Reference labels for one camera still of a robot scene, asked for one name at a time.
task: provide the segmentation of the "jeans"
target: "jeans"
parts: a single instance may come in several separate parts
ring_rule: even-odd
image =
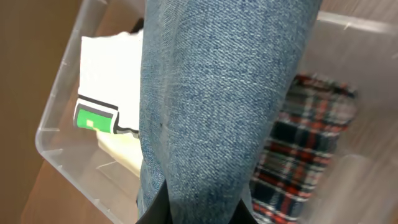
[[[228,223],[321,0],[147,0],[140,215],[167,181],[174,223]]]

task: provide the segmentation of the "wooden floor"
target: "wooden floor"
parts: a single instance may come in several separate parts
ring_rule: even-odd
[[[398,1],[395,0],[325,0],[322,9],[383,22],[398,22]],[[43,163],[21,221],[23,224],[111,223],[47,162]]]

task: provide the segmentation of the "storage box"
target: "storage box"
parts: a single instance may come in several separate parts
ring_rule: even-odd
[[[85,0],[36,135],[36,146],[115,223],[137,219],[139,178],[98,147],[96,134],[73,127],[81,36],[129,31],[143,2]],[[398,205],[398,29],[321,12],[300,70],[359,88],[359,115],[300,223],[392,223]]]

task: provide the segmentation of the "plaid fabric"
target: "plaid fabric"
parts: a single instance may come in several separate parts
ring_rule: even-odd
[[[293,224],[356,114],[356,91],[326,77],[297,75],[251,181],[258,223]]]

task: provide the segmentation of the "plastic bin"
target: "plastic bin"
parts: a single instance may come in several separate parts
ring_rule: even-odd
[[[40,154],[114,223],[135,222],[139,178],[98,147],[94,131],[73,127],[80,40],[129,30],[143,10],[142,2],[128,0],[83,2],[36,135]],[[359,115],[300,223],[392,223],[398,211],[397,33],[395,26],[320,13],[300,70],[357,86]]]

